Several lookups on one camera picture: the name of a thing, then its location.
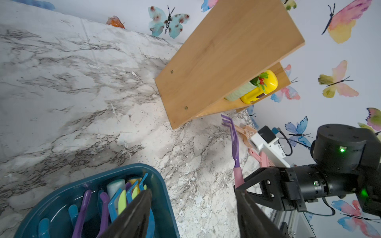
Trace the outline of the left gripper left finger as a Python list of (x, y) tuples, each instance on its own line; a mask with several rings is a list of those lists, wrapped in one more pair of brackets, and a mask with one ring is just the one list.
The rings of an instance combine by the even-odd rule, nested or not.
[(142, 191), (100, 237), (145, 238), (149, 224), (151, 201), (151, 190)]

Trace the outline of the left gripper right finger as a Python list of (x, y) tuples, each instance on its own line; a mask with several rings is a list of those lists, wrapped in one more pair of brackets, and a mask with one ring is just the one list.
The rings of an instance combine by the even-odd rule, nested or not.
[(235, 190), (241, 238), (285, 238), (249, 194)]

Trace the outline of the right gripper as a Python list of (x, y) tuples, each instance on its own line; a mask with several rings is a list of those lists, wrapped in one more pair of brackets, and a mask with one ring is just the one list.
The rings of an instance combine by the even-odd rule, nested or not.
[(259, 168), (234, 189), (249, 189), (257, 183), (262, 194), (247, 192), (255, 203), (278, 211), (307, 210), (306, 203), (319, 198), (346, 196), (358, 190), (359, 170), (342, 173), (314, 165), (292, 168)]

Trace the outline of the purple rake pink handle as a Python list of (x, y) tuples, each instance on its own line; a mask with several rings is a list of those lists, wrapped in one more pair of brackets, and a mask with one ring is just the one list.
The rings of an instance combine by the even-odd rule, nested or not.
[(85, 221), (85, 217), (86, 217), (86, 212), (87, 212), (88, 205), (89, 205), (89, 202), (91, 199), (91, 194), (92, 194), (91, 189), (86, 190), (84, 193), (82, 204), (80, 207), (80, 212), (79, 212), (79, 215), (77, 217), (77, 221), (76, 221), (76, 224), (74, 227), (72, 238), (81, 238), (82, 229), (83, 229), (83, 225), (84, 225), (84, 221)]
[(233, 120), (230, 117), (225, 115), (221, 115), (221, 117), (223, 118), (222, 124), (228, 127), (231, 133), (232, 158), (234, 160), (233, 173), (234, 173), (234, 180), (235, 180), (235, 188), (238, 188), (239, 186), (245, 183), (243, 173), (242, 173), (242, 168), (240, 166), (238, 136), (237, 136), (237, 132), (236, 132)]

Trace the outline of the teal plastic storage box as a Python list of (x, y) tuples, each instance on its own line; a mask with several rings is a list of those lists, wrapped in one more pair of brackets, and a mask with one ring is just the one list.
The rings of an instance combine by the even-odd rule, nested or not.
[(152, 192), (151, 208), (155, 220), (155, 238), (178, 238), (180, 233), (164, 179), (160, 173), (147, 164), (131, 164), (102, 172), (67, 184), (44, 197), (26, 215), (14, 237), (38, 237), (38, 225), (47, 218), (50, 221), (49, 235), (52, 238), (70, 238), (74, 227), (69, 217), (69, 207), (80, 207), (86, 190), (92, 195), (84, 221), (84, 236), (95, 238), (99, 232), (101, 214), (98, 193), (106, 190), (107, 184), (117, 179), (148, 177), (143, 182)]

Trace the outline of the green shovel brown handle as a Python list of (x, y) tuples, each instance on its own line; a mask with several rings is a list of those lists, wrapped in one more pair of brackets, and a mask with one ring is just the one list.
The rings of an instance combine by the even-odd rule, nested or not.
[(127, 207), (126, 191), (122, 190), (118, 200), (118, 215), (121, 215)]

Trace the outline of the blue rake yellow handle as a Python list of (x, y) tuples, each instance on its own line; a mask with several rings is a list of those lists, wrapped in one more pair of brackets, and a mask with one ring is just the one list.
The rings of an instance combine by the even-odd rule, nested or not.
[(142, 178), (137, 177), (129, 179), (126, 183), (126, 197), (128, 203), (131, 203), (131, 201), (139, 195), (141, 180)]

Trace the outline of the light blue fork white handle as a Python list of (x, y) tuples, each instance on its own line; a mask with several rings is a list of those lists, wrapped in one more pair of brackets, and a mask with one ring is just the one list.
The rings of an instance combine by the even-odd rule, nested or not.
[(107, 184), (106, 189), (107, 189), (109, 198), (110, 199), (113, 198), (113, 196), (116, 194), (116, 192), (119, 189), (124, 190), (125, 186), (126, 186), (126, 182), (124, 179), (117, 179)]

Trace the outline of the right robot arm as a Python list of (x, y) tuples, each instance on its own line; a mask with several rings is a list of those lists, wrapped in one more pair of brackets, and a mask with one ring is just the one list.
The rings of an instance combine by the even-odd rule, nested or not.
[(369, 129), (328, 124), (317, 129), (311, 144), (314, 163), (297, 167), (264, 167), (244, 179), (238, 191), (258, 184), (255, 203), (278, 211), (307, 211), (319, 198), (356, 194), (361, 209), (381, 214), (381, 142)]

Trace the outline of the orange pink sieve shovel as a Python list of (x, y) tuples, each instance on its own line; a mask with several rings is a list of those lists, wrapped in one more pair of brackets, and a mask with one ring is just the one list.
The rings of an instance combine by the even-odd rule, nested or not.
[(242, 136), (244, 144), (248, 147), (249, 154), (259, 162), (261, 168), (274, 166), (266, 154), (264, 152), (260, 152), (251, 140), (251, 137), (257, 133), (256, 129), (248, 125), (244, 126), (243, 128), (235, 125), (235, 129), (236, 132)]

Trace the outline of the yellow canister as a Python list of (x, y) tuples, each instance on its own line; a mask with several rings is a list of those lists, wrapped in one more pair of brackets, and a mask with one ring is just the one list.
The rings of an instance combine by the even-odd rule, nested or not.
[(240, 97), (245, 104), (253, 104), (260, 98), (272, 93), (278, 87), (276, 75), (271, 70), (266, 70), (250, 81), (255, 88)]

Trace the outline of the potted red flower plant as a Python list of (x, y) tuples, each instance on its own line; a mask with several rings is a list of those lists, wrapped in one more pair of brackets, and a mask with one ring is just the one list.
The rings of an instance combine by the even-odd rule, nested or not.
[(264, 91), (266, 89), (265, 80), (268, 79), (269, 74), (267, 72), (261, 73), (259, 76), (255, 77), (239, 89), (235, 90), (233, 93), (226, 96), (224, 99), (228, 101), (236, 101), (247, 93), (259, 89)]

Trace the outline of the wooden shelf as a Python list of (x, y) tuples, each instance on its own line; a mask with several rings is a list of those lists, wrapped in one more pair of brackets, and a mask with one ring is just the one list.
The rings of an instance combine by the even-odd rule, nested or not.
[(242, 108), (220, 103), (304, 43), (281, 1), (219, 1), (155, 79), (171, 127)]

